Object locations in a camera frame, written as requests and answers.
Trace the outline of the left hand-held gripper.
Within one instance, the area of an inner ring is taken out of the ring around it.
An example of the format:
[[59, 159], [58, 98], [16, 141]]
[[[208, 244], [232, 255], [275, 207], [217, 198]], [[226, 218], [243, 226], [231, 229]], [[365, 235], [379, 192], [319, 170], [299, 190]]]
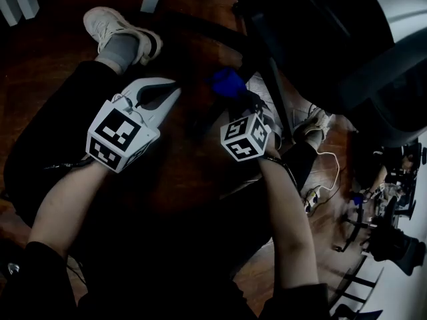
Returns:
[[115, 173], [123, 171], [159, 138], [150, 128], [161, 125], [180, 94], [174, 80], [136, 79], [102, 105], [87, 131], [86, 153]]

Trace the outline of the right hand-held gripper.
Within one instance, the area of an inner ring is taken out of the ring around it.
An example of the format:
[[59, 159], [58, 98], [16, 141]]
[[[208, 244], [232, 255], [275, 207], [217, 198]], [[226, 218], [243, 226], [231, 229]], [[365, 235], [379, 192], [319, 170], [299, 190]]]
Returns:
[[255, 113], [254, 96], [245, 91], [239, 96], [226, 97], [229, 119], [237, 120], [221, 127], [221, 145], [237, 162], [262, 156], [271, 133], [271, 128]]

